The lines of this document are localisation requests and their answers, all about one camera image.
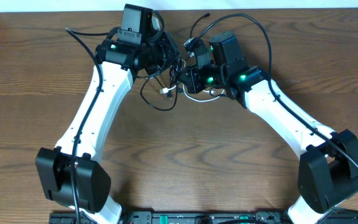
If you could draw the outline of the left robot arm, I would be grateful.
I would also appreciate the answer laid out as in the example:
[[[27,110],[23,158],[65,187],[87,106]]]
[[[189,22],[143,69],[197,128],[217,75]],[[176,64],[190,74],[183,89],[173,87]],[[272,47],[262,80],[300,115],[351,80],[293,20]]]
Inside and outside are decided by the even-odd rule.
[[[131,4],[89,56],[93,76],[71,125],[35,159],[45,197],[72,209],[51,214],[50,223],[119,222],[122,207],[110,196],[111,178],[101,167],[106,137],[138,73],[154,78],[180,59],[159,12]]]

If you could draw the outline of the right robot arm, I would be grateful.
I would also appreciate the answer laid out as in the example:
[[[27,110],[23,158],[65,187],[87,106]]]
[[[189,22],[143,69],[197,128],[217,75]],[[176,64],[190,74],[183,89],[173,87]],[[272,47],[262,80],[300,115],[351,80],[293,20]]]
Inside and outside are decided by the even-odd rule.
[[[288,209],[292,223],[318,223],[358,192],[358,138],[348,129],[337,133],[315,120],[287,97],[267,72],[250,67],[232,32],[205,44],[188,39],[184,47],[195,58],[179,81],[188,93],[222,88],[228,98],[269,124],[299,159],[300,197]]]

